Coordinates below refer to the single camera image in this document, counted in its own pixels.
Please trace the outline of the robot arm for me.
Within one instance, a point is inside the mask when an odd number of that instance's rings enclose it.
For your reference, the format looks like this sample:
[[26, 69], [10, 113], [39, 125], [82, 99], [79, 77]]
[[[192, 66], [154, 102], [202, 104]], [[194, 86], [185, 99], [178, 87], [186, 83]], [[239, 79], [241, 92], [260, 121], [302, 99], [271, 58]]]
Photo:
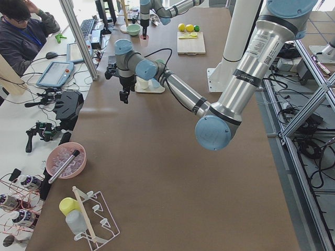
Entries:
[[242, 112], [260, 87], [265, 73], [286, 41], [303, 38], [315, 1], [236, 1], [221, 62], [208, 80], [221, 92], [217, 102], [207, 99], [168, 69], [165, 63], [134, 51], [132, 42], [119, 39], [108, 60], [106, 79], [117, 77], [120, 100], [128, 102], [138, 78], [167, 86], [175, 99], [199, 116], [198, 143], [212, 151], [226, 147], [242, 121]]
[[147, 39], [147, 28], [149, 26], [151, 10], [156, 13], [163, 25], [167, 25], [171, 21], [171, 18], [181, 15], [192, 7], [201, 5], [203, 2], [202, 0], [184, 0], [165, 8], [162, 1], [159, 0], [140, 0], [139, 18], [143, 39]]

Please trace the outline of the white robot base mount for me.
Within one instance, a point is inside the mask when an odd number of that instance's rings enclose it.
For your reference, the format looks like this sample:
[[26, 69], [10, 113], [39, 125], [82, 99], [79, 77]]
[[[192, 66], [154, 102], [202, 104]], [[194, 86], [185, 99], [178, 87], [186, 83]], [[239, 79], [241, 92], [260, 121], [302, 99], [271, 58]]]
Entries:
[[249, 45], [262, 6], [262, 0], [235, 1], [221, 62], [215, 68], [207, 69], [208, 88], [211, 93], [222, 93], [226, 90], [230, 76]]

